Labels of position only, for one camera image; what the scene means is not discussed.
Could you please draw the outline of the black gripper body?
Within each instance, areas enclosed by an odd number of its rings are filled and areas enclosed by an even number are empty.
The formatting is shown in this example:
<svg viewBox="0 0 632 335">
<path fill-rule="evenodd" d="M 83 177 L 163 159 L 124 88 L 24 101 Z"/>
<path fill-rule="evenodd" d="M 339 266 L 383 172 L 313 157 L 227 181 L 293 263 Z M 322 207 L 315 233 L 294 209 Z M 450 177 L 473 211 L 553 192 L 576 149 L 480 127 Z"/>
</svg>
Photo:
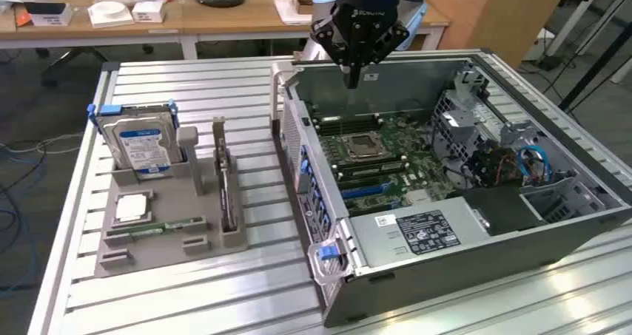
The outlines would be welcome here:
<svg viewBox="0 0 632 335">
<path fill-rule="evenodd" d="M 398 20 L 400 0 L 335 0 L 331 17 L 342 38 L 354 51 L 366 25 L 375 22 L 391 25 Z"/>
</svg>

